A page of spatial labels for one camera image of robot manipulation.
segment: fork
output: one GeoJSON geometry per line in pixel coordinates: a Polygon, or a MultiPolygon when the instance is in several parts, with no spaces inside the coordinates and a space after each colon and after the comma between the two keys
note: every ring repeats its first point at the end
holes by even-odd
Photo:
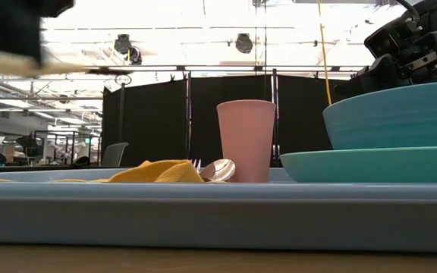
{"type": "Polygon", "coordinates": [[[195,168],[197,173],[200,173],[200,167],[202,165],[202,159],[194,159],[191,164],[193,164],[193,167],[195,168]]]}

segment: yellow cable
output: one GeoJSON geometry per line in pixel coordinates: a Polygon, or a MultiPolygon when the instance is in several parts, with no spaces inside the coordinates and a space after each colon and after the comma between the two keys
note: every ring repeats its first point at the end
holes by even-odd
{"type": "Polygon", "coordinates": [[[330,95],[330,82],[328,80],[328,69],[326,68],[326,50],[325,50],[325,37],[323,36],[322,8],[319,1],[320,0],[316,0],[316,3],[318,4],[318,14],[319,14],[319,32],[322,35],[323,67],[325,68],[326,95],[328,97],[328,105],[331,105],[332,96],[330,95]]]}

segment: teal plate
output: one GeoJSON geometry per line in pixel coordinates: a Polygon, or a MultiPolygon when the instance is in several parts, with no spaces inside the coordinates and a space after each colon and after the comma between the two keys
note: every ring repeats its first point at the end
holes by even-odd
{"type": "Polygon", "coordinates": [[[281,155],[304,183],[437,183],[437,147],[351,149],[281,155]]]}

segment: desk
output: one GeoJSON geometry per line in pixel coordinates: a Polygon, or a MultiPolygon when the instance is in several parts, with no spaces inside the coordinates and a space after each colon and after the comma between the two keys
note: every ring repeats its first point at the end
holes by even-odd
{"type": "Polygon", "coordinates": [[[0,245],[11,273],[437,273],[437,256],[0,245]]]}

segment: chair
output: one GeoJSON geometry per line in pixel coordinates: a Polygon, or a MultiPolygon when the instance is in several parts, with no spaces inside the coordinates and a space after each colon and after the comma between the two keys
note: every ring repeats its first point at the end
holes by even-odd
{"type": "Polygon", "coordinates": [[[108,168],[121,166],[124,148],[126,148],[128,145],[129,143],[116,143],[107,146],[107,148],[105,148],[104,156],[102,157],[102,162],[100,165],[108,168]]]}

